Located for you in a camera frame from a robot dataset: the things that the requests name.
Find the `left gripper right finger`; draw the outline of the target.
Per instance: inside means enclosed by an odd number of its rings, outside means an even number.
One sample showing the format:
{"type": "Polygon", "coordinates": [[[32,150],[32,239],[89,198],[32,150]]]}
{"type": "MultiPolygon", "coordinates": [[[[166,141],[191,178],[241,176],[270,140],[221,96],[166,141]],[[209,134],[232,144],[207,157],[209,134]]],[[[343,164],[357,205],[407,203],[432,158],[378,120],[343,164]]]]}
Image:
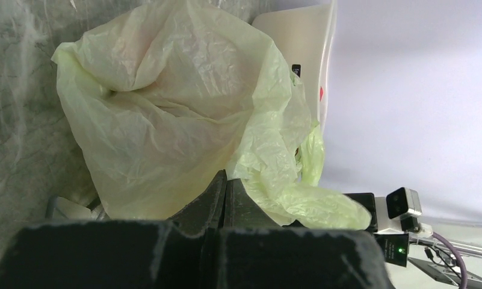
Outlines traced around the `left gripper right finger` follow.
{"type": "Polygon", "coordinates": [[[280,228],[247,194],[242,181],[227,182],[224,201],[224,227],[270,229],[280,228]]]}

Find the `pale green plastic bag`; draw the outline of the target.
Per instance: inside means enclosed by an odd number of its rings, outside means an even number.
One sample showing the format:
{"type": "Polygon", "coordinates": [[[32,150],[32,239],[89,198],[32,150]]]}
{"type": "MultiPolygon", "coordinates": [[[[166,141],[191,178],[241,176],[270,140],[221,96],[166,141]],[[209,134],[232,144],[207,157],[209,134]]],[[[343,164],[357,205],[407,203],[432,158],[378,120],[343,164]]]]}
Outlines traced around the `pale green plastic bag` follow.
{"type": "Polygon", "coordinates": [[[207,1],[156,1],[60,44],[57,92],[114,219],[166,219],[224,170],[277,224],[366,229],[320,188],[324,143],[274,41],[207,1]]]}

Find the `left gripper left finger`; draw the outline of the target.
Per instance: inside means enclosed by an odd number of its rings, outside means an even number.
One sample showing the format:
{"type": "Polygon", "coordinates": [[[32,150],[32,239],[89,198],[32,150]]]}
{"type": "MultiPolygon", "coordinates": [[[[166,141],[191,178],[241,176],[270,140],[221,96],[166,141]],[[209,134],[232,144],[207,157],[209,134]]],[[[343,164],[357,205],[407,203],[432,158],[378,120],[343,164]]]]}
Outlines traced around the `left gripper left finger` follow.
{"type": "Polygon", "coordinates": [[[217,172],[203,193],[168,218],[185,235],[203,235],[219,227],[227,187],[224,170],[217,172]]]}

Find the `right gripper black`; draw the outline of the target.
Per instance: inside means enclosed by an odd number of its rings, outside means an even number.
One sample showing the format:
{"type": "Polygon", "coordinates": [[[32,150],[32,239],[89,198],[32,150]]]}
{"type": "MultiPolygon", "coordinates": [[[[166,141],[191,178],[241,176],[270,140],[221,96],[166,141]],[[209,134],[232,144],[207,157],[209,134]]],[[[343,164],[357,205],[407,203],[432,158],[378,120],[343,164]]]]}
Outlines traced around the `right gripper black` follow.
{"type": "Polygon", "coordinates": [[[377,210],[375,206],[375,196],[373,193],[346,193],[350,199],[361,204],[371,215],[371,221],[369,226],[365,229],[367,232],[377,232],[377,210]]]}

